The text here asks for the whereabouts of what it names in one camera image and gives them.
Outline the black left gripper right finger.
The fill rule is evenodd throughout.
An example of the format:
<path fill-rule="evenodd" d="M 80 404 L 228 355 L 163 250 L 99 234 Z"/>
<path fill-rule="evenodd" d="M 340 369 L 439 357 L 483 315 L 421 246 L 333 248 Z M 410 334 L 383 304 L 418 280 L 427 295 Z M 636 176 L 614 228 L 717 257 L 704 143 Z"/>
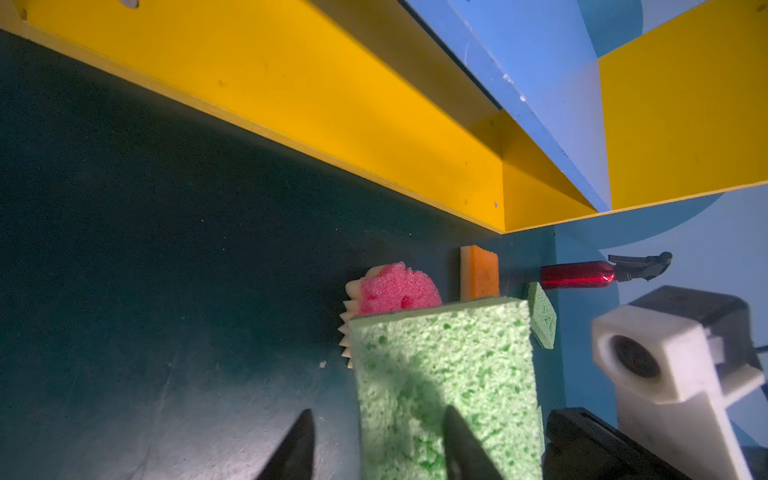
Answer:
<path fill-rule="evenodd" d="M 448 480 L 502 480 L 502 475 L 459 411 L 448 405 L 442 420 Z"/>

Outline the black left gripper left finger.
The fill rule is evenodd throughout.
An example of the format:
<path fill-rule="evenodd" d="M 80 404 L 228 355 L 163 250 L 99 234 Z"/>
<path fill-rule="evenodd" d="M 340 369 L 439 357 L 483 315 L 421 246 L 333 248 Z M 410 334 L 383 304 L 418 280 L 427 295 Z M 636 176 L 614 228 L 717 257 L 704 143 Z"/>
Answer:
<path fill-rule="evenodd" d="M 303 410 L 257 480 L 311 480 L 314 474 L 316 429 L 311 409 Z"/>

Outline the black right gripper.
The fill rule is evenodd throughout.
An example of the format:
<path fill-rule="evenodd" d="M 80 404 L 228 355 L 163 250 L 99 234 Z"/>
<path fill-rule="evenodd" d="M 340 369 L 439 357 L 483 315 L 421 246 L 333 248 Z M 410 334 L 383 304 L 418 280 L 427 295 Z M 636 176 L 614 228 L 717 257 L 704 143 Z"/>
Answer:
<path fill-rule="evenodd" d="M 765 479 L 767 449 L 743 447 L 724 409 L 641 407 L 620 431 L 584 408 L 553 410 L 545 479 Z"/>

